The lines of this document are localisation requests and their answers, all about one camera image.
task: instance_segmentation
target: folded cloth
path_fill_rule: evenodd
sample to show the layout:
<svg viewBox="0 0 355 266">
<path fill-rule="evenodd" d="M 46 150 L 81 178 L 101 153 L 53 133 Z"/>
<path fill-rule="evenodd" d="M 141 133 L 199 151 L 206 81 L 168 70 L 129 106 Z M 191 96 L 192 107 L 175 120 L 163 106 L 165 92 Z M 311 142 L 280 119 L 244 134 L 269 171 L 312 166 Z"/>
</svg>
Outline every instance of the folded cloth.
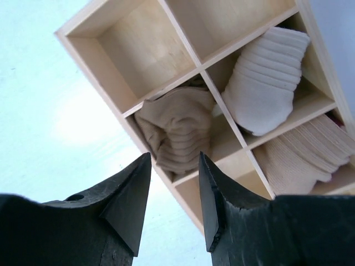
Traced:
<svg viewBox="0 0 355 266">
<path fill-rule="evenodd" d="M 145 101 L 135 119 L 162 169 L 177 174 L 197 168 L 200 151 L 210 153 L 214 98 L 204 88 L 177 88 Z"/>
<path fill-rule="evenodd" d="M 245 46 L 222 93 L 236 123 L 262 136 L 286 121 L 309 42 L 306 33 L 274 27 Z"/>
<path fill-rule="evenodd" d="M 274 193 L 308 194 L 355 154 L 355 141 L 326 115 L 254 149 Z"/>
</svg>

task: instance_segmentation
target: wooden edge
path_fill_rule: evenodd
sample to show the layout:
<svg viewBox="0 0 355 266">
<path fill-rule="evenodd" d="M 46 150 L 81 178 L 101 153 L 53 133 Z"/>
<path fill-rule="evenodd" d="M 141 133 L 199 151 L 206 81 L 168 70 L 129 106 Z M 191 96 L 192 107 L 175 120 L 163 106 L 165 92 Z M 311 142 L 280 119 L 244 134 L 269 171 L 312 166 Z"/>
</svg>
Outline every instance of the wooden edge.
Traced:
<svg viewBox="0 0 355 266">
<path fill-rule="evenodd" d="M 311 195 L 338 195 L 355 188 L 355 169 L 351 164 L 341 166 L 327 183 L 319 182 Z"/>
<path fill-rule="evenodd" d="M 268 191 L 268 194 L 270 195 L 271 198 L 275 198 L 275 193 L 273 192 L 270 184 L 268 183 L 268 180 L 266 176 L 264 175 L 263 171 L 261 170 L 259 164 L 256 161 L 256 158 L 252 151 L 247 151 L 247 155 L 251 161 L 251 163 L 254 165 L 255 171 L 259 175 L 259 178 L 261 179 L 261 182 L 264 184 L 266 190 Z"/>
<path fill-rule="evenodd" d="M 265 185 L 262 183 L 256 171 L 246 173 L 238 177 L 237 179 L 235 179 L 235 181 L 237 181 L 242 186 L 246 187 L 251 192 L 263 198 L 266 198 L 267 200 L 272 200 L 269 192 L 267 191 Z"/>
<path fill-rule="evenodd" d="M 88 19 L 96 10 L 102 7 L 107 0 L 94 0 L 87 3 L 78 13 L 70 20 L 66 21 L 56 32 L 61 32 L 64 36 L 68 36 L 73 30 Z"/>
<path fill-rule="evenodd" d="M 230 114 L 230 112 L 228 111 L 228 108 L 226 106 L 226 104 L 224 103 L 222 96 L 220 94 L 220 92 L 217 90 L 214 82 L 212 81 L 210 75 L 207 73 L 206 70 L 203 70 L 201 73 L 202 78 L 204 79 L 206 85 L 208 86 L 208 88 L 210 89 L 211 94 L 213 95 L 213 97 L 215 98 L 215 101 L 217 102 L 218 106 L 221 108 L 225 118 L 227 119 L 230 127 L 232 128 L 234 134 L 236 135 L 237 139 L 239 140 L 241 146 L 243 148 L 245 148 L 246 142 L 242 136 L 242 133 L 240 132 L 240 130 L 237 127 L 237 124 L 234 122 L 232 115 Z"/>
<path fill-rule="evenodd" d="M 322 34 L 318 28 L 316 19 L 313 15 L 309 0 L 296 0 L 296 4 L 298 6 L 298 9 L 300 10 L 302 20 L 305 23 L 307 33 L 312 39 L 312 43 L 315 47 L 319 62 L 325 73 L 326 79 L 329 83 L 329 87 L 334 96 L 334 100 L 337 104 L 339 112 L 343 118 L 347 132 L 353 139 L 355 139 L 354 118 L 352 117 L 348 102 L 341 87 L 341 83 L 338 79 L 338 75 L 333 65 L 331 56 L 323 41 Z"/>
<path fill-rule="evenodd" d="M 66 49 L 66 51 L 69 53 L 69 55 L 73 58 L 73 60 L 76 62 L 78 67 L 81 69 L 81 71 L 84 73 L 86 78 L 90 81 L 92 86 L 96 89 L 98 94 L 102 97 L 102 99 L 105 101 L 105 103 L 108 105 L 112 113 L 116 116 L 116 118 L 119 120 L 119 122 L 123 122 L 124 119 L 121 116 L 120 111 L 110 98 L 110 96 L 106 93 L 106 91 L 101 87 L 100 82 L 96 79 L 95 75 L 91 72 L 89 67 L 85 64 L 83 58 L 81 58 L 80 54 L 77 52 L 75 47 L 71 44 L 69 38 L 66 36 L 65 32 L 63 32 L 61 29 L 55 32 L 56 37 L 59 39 L 61 42 L 62 46 Z"/>
<path fill-rule="evenodd" d="M 235 152 L 233 152 L 231 154 L 228 154 L 227 156 L 225 156 L 223 158 L 220 158 L 218 160 L 213 160 L 213 162 L 218 166 L 218 165 L 222 164 L 223 161 L 228 160 L 228 159 L 230 159 L 230 158 L 232 158 L 234 156 L 237 156 L 237 154 L 239 152 L 246 152 L 246 150 L 244 150 L 244 149 L 237 150 L 237 151 L 235 151 Z M 181 178 L 178 178 L 178 179 L 174 179 L 173 180 L 173 185 L 176 187 L 178 185 L 181 185 L 181 184 L 185 183 L 188 180 L 194 179 L 198 175 L 199 175 L 199 170 L 196 169 L 195 171 L 192 171 L 192 172 L 188 173 L 184 177 L 181 177 Z"/>
<path fill-rule="evenodd" d="M 140 98 L 134 106 L 132 106 L 128 111 L 123 113 L 124 117 L 128 117 L 139 109 L 142 108 L 143 102 L 145 100 L 155 100 L 164 94 L 168 93 L 169 91 L 175 89 L 180 84 L 184 83 L 185 81 L 191 79 L 192 77 L 198 75 L 200 69 L 195 67 L 188 69 L 187 71 L 181 73 L 180 75 L 174 77 L 173 79 L 169 80 L 167 83 L 163 84 L 157 89 L 152 90 L 150 93 L 146 94 L 144 97 Z"/>
<path fill-rule="evenodd" d="M 56 36 L 62 43 L 62 45 L 66 48 L 70 56 L 75 60 L 75 62 L 79 65 L 83 73 L 87 76 L 89 81 L 92 83 L 92 85 L 96 88 L 97 92 L 99 95 L 103 98 L 105 103 L 108 105 L 112 113 L 115 115 L 119 123 L 122 125 L 124 130 L 129 134 L 129 136 L 132 138 L 134 143 L 137 145 L 138 149 L 142 153 L 146 153 L 149 150 L 145 147 L 144 143 L 140 140 L 139 136 L 136 134 L 134 129 L 129 125 L 128 121 L 123 117 L 123 115 L 120 113 L 120 111 L 116 108 L 115 104 L 112 102 L 111 98 L 106 94 L 104 89 L 100 86 L 100 84 L 97 82 L 93 74 L 90 72 L 88 67 L 85 65 L 83 62 L 82 58 L 78 54 L 78 52 L 75 50 L 75 48 L 70 44 L 70 41 L 68 40 L 67 36 L 64 34 L 62 30 L 58 30 L 56 33 Z M 185 201 L 182 198 L 182 196 L 179 194 L 179 192 L 176 190 L 176 188 L 173 186 L 171 183 L 171 180 L 169 177 L 164 173 L 164 171 L 160 168 L 157 167 L 156 165 L 156 160 L 152 157 L 152 166 L 155 172 L 160 176 L 161 180 L 165 184 L 165 186 L 169 189 L 169 191 L 173 194 L 173 196 L 176 198 L 176 200 L 180 203 L 180 205 L 183 207 L 185 212 L 191 215 L 193 214 L 192 210 L 188 208 L 188 206 L 185 206 Z"/>
<path fill-rule="evenodd" d="M 182 43 L 184 44 L 187 52 L 192 58 L 192 61 L 194 61 L 195 65 L 199 67 L 201 65 L 201 60 L 194 48 L 194 46 L 191 44 L 189 38 L 187 37 L 184 29 L 176 19 L 176 15 L 174 14 L 173 10 L 170 8 L 168 2 L 166 0 L 158 0 L 160 5 L 162 6 L 163 10 L 165 11 L 166 15 L 170 19 L 171 24 L 175 28 L 177 35 L 181 39 Z"/>
<path fill-rule="evenodd" d="M 243 36 L 243 37 L 236 39 L 236 40 L 230 42 L 229 44 L 223 46 L 222 48 L 220 48 L 216 52 L 212 53 L 211 55 L 209 55 L 206 59 L 204 59 L 202 61 L 202 68 L 203 69 L 209 68 L 213 64 L 217 63 L 218 61 L 227 57 L 231 53 L 237 51 L 238 49 L 240 49 L 241 47 L 243 47 L 247 43 L 251 42 L 252 40 L 259 37 L 260 35 L 264 34 L 264 32 L 266 32 L 268 29 L 280 24 L 281 22 L 283 22 L 287 18 L 291 17 L 292 15 L 296 14 L 297 12 L 298 12 L 298 8 L 296 6 L 292 7 L 291 9 L 289 9 L 288 11 L 277 16 L 276 18 L 272 19 L 271 21 L 269 21 L 265 25 L 257 28 L 255 31 L 253 31 L 249 35 Z"/>
<path fill-rule="evenodd" d="M 193 223 L 204 234 L 202 217 L 202 206 L 200 198 L 199 176 L 190 179 L 189 182 L 182 183 L 176 187 L 181 197 L 178 201 Z"/>
<path fill-rule="evenodd" d="M 126 112 L 123 113 L 124 117 L 128 117 L 132 115 L 133 113 L 137 112 L 141 107 L 143 106 L 144 100 L 155 100 L 164 94 L 168 93 L 170 90 L 175 89 L 177 86 L 179 86 L 181 83 L 187 81 L 188 79 L 192 78 L 193 76 L 197 75 L 198 73 L 206 70 L 213 64 L 217 63 L 218 61 L 222 60 L 223 58 L 227 57 L 231 53 L 235 52 L 236 50 L 240 49 L 243 47 L 245 44 L 248 42 L 254 40 L 255 38 L 259 37 L 262 35 L 265 31 L 267 31 L 269 28 L 274 27 L 278 24 L 280 24 L 282 21 L 285 19 L 291 17 L 292 15 L 296 14 L 298 12 L 297 7 L 293 7 L 287 12 L 284 12 L 280 16 L 274 18 L 271 20 L 269 23 L 265 24 L 262 27 L 259 27 L 256 31 L 252 32 L 246 37 L 240 38 L 238 40 L 235 40 L 218 51 L 214 52 L 209 58 L 205 60 L 203 64 L 201 64 L 201 60 L 195 51 L 194 47 L 192 46 L 191 42 L 189 41 L 188 37 L 186 36 L 184 30 L 180 26 L 179 22 L 176 20 L 175 15 L 173 14 L 171 8 L 169 7 L 169 4 L 166 2 L 166 0 L 158 0 L 161 6 L 163 7 L 165 13 L 169 17 L 171 23 L 173 24 L 175 30 L 177 31 L 177 34 L 179 38 L 181 39 L 182 43 L 184 44 L 186 50 L 188 51 L 189 55 L 191 56 L 192 60 L 194 61 L 196 68 L 194 69 L 189 69 L 186 72 L 180 74 L 179 76 L 173 78 L 172 80 L 169 80 L 167 83 L 164 85 L 160 86 L 159 88 L 156 88 L 152 90 L 150 93 L 145 95 L 144 97 L 140 98 L 134 106 L 132 106 L 131 109 L 127 110 Z"/>
<path fill-rule="evenodd" d="M 271 131 L 261 137 L 252 139 L 251 141 L 249 141 L 248 138 L 246 138 L 246 142 L 248 144 L 247 149 L 252 150 L 252 149 L 264 144 L 265 142 L 268 142 L 269 140 L 274 139 L 274 138 L 276 138 L 276 137 L 278 137 L 278 136 L 280 136 L 280 135 L 282 135 L 282 134 L 284 134 L 284 133 L 336 108 L 336 103 L 334 103 L 331 99 L 329 99 L 325 96 L 321 96 L 321 97 L 323 97 L 323 99 L 321 99 L 323 102 L 322 107 L 317 109 L 316 111 L 306 114 L 301 119 L 297 119 L 291 123 L 287 122 L 287 120 L 286 120 L 286 122 L 281 124 L 279 127 L 274 129 L 273 131 Z M 311 101 L 308 104 L 309 105 L 315 104 L 315 101 Z"/>
</svg>

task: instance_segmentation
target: light blue wall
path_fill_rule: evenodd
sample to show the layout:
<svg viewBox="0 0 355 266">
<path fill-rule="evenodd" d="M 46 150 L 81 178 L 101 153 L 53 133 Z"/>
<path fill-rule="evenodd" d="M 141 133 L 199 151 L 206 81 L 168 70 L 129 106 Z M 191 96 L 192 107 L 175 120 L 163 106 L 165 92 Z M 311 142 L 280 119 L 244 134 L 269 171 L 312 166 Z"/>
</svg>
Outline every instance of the light blue wall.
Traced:
<svg viewBox="0 0 355 266">
<path fill-rule="evenodd" d="M 355 117 L 355 1 L 310 0 L 310 3 Z"/>
</svg>

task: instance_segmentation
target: white towel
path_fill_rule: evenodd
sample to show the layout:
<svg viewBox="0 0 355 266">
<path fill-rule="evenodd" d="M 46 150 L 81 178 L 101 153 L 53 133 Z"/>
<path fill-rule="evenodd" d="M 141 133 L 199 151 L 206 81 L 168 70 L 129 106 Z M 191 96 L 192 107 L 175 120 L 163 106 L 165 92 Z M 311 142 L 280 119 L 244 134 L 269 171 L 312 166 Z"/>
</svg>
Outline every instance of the white towel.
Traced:
<svg viewBox="0 0 355 266">
<path fill-rule="evenodd" d="M 309 42 L 306 33 L 274 27 L 245 46 L 222 93 L 240 126 L 262 136 L 286 121 Z"/>
</svg>

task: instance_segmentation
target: cubby shelf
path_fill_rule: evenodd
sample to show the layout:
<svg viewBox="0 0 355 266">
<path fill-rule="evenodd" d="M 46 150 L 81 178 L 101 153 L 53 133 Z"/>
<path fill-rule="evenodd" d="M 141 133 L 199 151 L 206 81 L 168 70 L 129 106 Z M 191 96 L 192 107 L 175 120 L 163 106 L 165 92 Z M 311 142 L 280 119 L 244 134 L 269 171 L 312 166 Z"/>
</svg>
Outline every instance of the cubby shelf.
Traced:
<svg viewBox="0 0 355 266">
<path fill-rule="evenodd" d="M 254 137 L 235 124 L 221 94 L 243 46 L 279 24 L 311 37 L 302 61 L 303 82 L 286 122 Z M 252 149 L 331 110 L 355 138 L 353 117 L 308 0 L 92 0 L 56 35 L 142 152 L 150 148 L 133 114 L 144 100 L 155 100 L 200 74 L 217 103 L 211 159 L 266 198 L 275 194 Z M 167 188 L 203 230 L 197 169 L 177 176 L 152 158 Z M 330 183 L 316 184 L 312 194 L 345 193 L 355 188 L 354 179 L 352 165 L 343 166 Z"/>
<path fill-rule="evenodd" d="M 355 169 L 345 165 L 333 174 L 332 180 L 327 183 L 319 182 L 312 190 L 312 195 L 338 195 L 355 188 Z"/>
<path fill-rule="evenodd" d="M 245 137 L 245 141 L 248 145 L 247 148 L 249 150 L 254 149 L 274 137 L 280 136 L 288 130 L 294 129 L 334 108 L 336 108 L 336 103 L 333 100 L 320 93 L 312 92 L 303 98 L 297 99 L 293 103 L 293 112 L 289 115 L 286 122 L 281 124 L 278 128 L 261 137 L 247 135 Z"/>
</svg>

